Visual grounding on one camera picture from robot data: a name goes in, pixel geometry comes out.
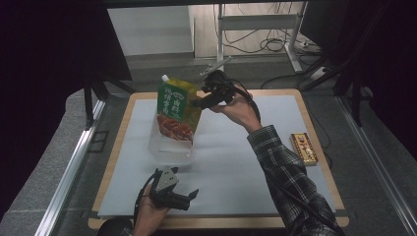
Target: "table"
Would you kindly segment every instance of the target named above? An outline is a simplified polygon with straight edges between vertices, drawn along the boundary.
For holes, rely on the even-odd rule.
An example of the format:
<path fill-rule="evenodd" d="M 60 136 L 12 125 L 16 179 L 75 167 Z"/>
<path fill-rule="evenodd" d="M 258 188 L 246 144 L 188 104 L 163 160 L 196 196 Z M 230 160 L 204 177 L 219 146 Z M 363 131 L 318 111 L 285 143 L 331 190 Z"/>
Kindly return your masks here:
<path fill-rule="evenodd" d="M 303 102 L 300 92 L 296 89 L 269 89 L 269 90 L 250 90 L 250 93 L 253 96 L 265 96 L 265 95 L 293 95 L 297 101 L 298 107 L 300 109 L 303 121 L 308 130 L 312 145 L 317 153 L 319 159 L 319 165 L 323 171 L 323 174 L 326 179 L 326 184 L 330 191 L 332 197 L 335 215 L 338 224 L 341 227 L 346 226 L 349 223 L 348 216 L 346 214 L 343 202 L 340 198 L 340 195 L 337 191 L 333 178 L 331 176 L 328 164 L 325 158 L 325 155 L 321 149 L 318 137 L 314 131 L 313 124 L 310 120 L 308 111 Z M 112 178 L 113 171 L 115 169 L 118 156 L 123 144 L 123 139 L 125 137 L 128 124 L 132 115 L 132 111 L 137 99 L 155 99 L 155 92 L 139 92 L 131 95 L 126 112 L 124 114 L 117 138 L 111 152 L 103 179 L 99 191 L 97 193 L 94 205 L 92 207 L 93 212 L 99 211 L 101 203 L 103 201 L 104 195 L 109 186 L 109 182 Z M 89 219 L 90 228 L 99 228 L 104 222 L 104 219 L 97 217 L 91 217 Z M 203 228 L 283 228 L 284 224 L 282 219 L 278 216 L 251 216 L 251 217 L 239 217 L 239 216 L 230 216 L 230 217 L 168 217 L 166 218 L 162 225 L 161 229 L 203 229 Z"/>

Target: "metal frame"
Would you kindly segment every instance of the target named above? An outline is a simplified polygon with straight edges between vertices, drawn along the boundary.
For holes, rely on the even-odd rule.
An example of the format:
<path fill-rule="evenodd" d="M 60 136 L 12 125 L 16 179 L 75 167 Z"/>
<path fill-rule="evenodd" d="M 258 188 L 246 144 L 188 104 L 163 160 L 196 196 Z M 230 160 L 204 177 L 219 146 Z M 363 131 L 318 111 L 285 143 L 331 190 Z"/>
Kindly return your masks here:
<path fill-rule="evenodd" d="M 218 36 L 217 61 L 223 60 L 223 31 L 224 30 L 274 30 L 293 29 L 291 38 L 285 43 L 285 50 L 295 73 L 303 72 L 294 52 L 294 43 L 303 20 L 307 2 L 303 2 L 297 14 L 287 15 L 252 15 L 252 16 L 223 16 L 223 7 L 218 4 Z"/>
<path fill-rule="evenodd" d="M 56 220 L 61 211 L 62 205 L 67 199 L 68 193 L 70 192 L 74 179 L 77 176 L 77 172 L 80 168 L 80 165 L 84 160 L 92 135 L 97 126 L 96 120 L 98 120 L 98 118 L 100 117 L 104 105 L 104 101 L 98 101 L 95 105 L 93 111 L 94 122 L 92 123 L 92 126 L 89 130 L 83 131 L 80 140 L 77 143 L 77 146 L 74 150 L 74 153 L 71 156 L 71 159 L 67 165 L 64 175 L 62 176 L 62 179 L 59 182 L 59 185 L 55 191 L 55 194 L 52 197 L 52 200 L 46 210 L 46 213 L 43 216 L 42 221 L 40 221 L 40 224 L 34 235 L 49 235 L 52 232 L 52 229 L 55 226 Z"/>
<path fill-rule="evenodd" d="M 369 141 L 365 131 L 359 127 L 355 120 L 350 115 L 350 106 L 346 101 L 346 98 L 336 97 L 336 101 L 339 103 L 344 117 L 347 120 L 350 128 L 353 131 L 356 139 L 358 140 L 362 150 L 365 152 L 372 168 L 374 169 L 381 185 L 383 186 L 386 194 L 391 201 L 399 219 L 404 224 L 408 235 L 417 235 L 417 220 L 410 205 L 406 199 L 402 196 L 401 192 L 396 188 L 395 183 L 389 176 L 384 164 L 381 162 L 378 153 L 374 150 L 371 142 Z"/>

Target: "gray carpet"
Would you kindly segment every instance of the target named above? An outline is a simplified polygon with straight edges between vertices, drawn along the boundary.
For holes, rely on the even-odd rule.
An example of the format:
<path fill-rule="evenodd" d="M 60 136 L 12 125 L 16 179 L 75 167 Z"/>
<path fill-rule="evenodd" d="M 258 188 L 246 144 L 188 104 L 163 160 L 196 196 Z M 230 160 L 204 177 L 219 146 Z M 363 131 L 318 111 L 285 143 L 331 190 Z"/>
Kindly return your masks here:
<path fill-rule="evenodd" d="M 156 89 L 163 74 L 199 82 L 200 65 L 172 66 L 172 63 L 153 68 L 131 67 L 134 80 L 126 82 L 138 91 Z M 267 79 L 293 75 L 290 64 L 280 57 L 268 59 L 244 58 L 225 67 L 230 78 L 240 80 L 248 89 L 259 89 Z M 278 79 L 266 89 L 293 88 L 296 77 Z M 377 175 L 361 150 L 346 122 L 340 106 L 331 95 L 334 80 L 309 92 L 304 92 L 306 105 L 324 151 L 331 163 L 331 173 L 350 217 L 344 228 L 346 235 L 408 235 L 394 207 L 382 188 Z M 96 140 L 105 142 L 89 146 L 79 174 L 57 220 L 53 235 L 96 235 L 87 220 L 99 187 L 106 161 L 111 152 L 128 94 L 107 84 L 112 95 L 106 101 L 104 115 L 98 121 Z M 392 133 L 362 102 L 362 122 L 375 149 L 386 165 L 398 189 L 414 208 L 417 208 L 416 161 Z M 61 125 L 10 210 L 0 224 L 0 235 L 33 235 L 54 194 L 56 186 L 77 145 L 85 126 L 83 92 L 67 100 L 67 112 Z M 284 230 L 219 230 L 219 231 L 160 231 L 157 235 L 284 235 Z"/>

